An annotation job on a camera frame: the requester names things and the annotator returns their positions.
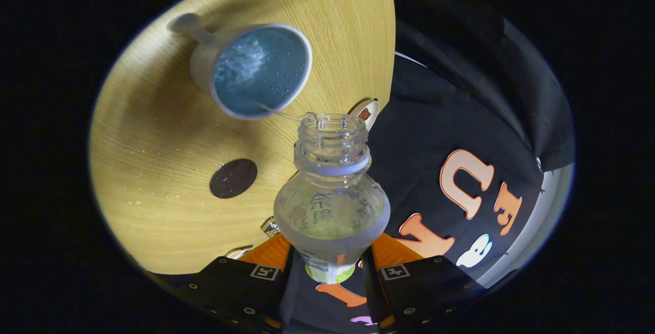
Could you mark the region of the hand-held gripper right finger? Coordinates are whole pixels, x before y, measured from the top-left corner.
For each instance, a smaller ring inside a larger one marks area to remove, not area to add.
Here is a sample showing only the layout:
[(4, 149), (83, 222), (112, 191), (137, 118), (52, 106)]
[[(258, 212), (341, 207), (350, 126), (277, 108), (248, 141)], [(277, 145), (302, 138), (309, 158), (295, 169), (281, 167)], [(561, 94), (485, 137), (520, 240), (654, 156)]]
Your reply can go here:
[(382, 234), (362, 253), (363, 285), (378, 332), (445, 332), (484, 287), (444, 256), (423, 258)]

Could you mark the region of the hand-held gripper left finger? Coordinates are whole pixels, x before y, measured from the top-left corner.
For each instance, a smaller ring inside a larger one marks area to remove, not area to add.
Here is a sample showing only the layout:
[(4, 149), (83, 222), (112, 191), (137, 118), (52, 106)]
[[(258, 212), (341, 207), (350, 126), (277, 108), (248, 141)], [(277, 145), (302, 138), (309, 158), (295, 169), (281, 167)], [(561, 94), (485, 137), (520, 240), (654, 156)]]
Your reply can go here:
[(238, 333), (283, 333), (295, 249), (278, 234), (241, 259), (216, 258), (192, 274), (185, 299)]

